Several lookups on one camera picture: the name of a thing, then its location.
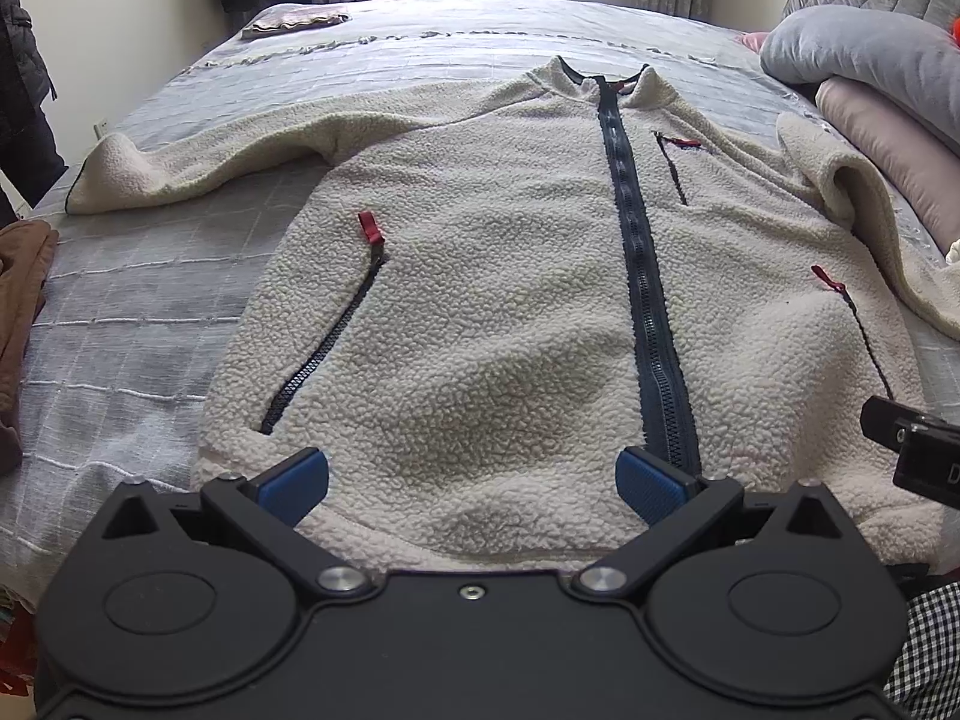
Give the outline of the dark hanging coat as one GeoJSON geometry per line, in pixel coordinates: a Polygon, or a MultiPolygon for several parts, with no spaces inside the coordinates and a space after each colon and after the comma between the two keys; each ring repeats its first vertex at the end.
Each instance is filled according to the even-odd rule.
{"type": "Polygon", "coordinates": [[[21,0],[2,0],[2,174],[34,208],[67,172],[43,111],[55,88],[21,0]]]}

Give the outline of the cream fleece zip jacket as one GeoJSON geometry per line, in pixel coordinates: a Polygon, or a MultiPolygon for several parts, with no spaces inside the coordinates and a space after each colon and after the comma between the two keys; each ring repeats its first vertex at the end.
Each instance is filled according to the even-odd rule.
{"type": "Polygon", "coordinates": [[[304,533],[368,567],[573,567],[641,530],[630,445],[779,491],[820,479],[884,561],[947,564],[867,398],[921,405],[905,319],[958,330],[958,273],[900,241],[877,169],[786,114],[765,148],[656,70],[261,112],[143,151],[112,135],[75,213],[195,199],[317,154],[327,174],[206,395],[197,473],[331,464],[304,533]]]}

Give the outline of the brown garment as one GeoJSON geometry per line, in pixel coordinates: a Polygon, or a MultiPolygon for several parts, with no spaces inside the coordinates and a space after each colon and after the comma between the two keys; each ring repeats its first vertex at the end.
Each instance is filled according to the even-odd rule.
{"type": "Polygon", "coordinates": [[[58,240],[43,220],[21,220],[2,229],[2,475],[23,460],[21,367],[32,322],[46,302],[44,283],[58,240]]]}

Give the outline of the grey checked bedspread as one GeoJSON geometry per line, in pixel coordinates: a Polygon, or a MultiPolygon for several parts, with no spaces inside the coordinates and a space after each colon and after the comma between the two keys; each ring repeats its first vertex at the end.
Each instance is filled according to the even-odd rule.
{"type": "MultiPolygon", "coordinates": [[[[353,5],[342,25],[221,44],[99,143],[121,135],[156,151],[280,107],[511,82],[553,60],[612,82],[652,68],[716,127],[765,148],[786,114],[833,135],[727,29],[562,0],[377,0],[353,5]]],[[[21,372],[25,456],[2,479],[2,580],[28,600],[119,484],[185,493],[224,475],[197,473],[206,395],[277,245],[327,174],[303,154],[195,199],[75,213],[68,195],[83,166],[39,208],[59,242],[21,372]]],[[[928,387],[957,359],[921,349],[958,330],[916,314],[905,323],[924,394],[914,406],[953,413],[955,392],[932,398],[928,387]]]]}

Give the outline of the black white checked cloth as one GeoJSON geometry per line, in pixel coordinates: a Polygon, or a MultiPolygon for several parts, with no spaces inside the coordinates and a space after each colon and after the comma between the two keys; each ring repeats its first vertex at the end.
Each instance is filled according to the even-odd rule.
{"type": "Polygon", "coordinates": [[[958,717],[960,704],[958,583],[921,593],[908,603],[908,637],[885,694],[911,718],[958,717]]]}

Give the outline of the blue-grey pillow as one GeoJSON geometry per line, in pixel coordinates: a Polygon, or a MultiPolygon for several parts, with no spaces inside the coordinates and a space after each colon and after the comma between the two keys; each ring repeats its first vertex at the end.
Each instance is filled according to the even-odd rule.
{"type": "Polygon", "coordinates": [[[958,137],[958,46],[928,21],[843,5],[803,8],[766,36],[760,65],[785,85],[832,76],[862,83],[958,137]]]}

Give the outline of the pink pillow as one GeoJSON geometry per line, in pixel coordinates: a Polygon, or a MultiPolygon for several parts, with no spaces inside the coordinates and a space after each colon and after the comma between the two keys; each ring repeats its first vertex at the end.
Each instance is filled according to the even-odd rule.
{"type": "Polygon", "coordinates": [[[870,86],[833,76],[817,89],[820,114],[880,169],[947,257],[958,241],[958,156],[870,86]]]}

